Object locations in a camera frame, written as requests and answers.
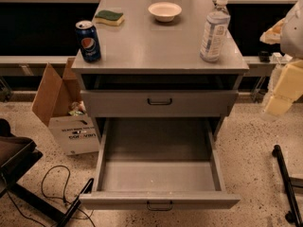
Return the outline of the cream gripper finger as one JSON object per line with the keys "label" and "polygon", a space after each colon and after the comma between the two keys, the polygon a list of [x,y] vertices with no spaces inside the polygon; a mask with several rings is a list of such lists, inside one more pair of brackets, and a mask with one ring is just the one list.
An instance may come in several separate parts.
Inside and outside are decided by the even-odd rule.
{"label": "cream gripper finger", "polygon": [[285,114],[303,96],[303,61],[290,61],[277,65],[263,99],[263,112],[271,116]]}
{"label": "cream gripper finger", "polygon": [[265,44],[279,44],[283,25],[284,19],[279,20],[272,27],[263,32],[259,40]]}

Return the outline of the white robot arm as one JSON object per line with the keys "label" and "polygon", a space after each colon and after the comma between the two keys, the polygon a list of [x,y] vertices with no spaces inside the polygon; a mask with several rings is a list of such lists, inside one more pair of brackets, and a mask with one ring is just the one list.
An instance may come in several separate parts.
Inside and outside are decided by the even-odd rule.
{"label": "white robot arm", "polygon": [[275,67],[263,98],[262,113],[279,117],[303,96],[303,0],[298,0],[283,19],[263,32],[260,40],[280,44],[280,50],[292,57],[284,66]]}

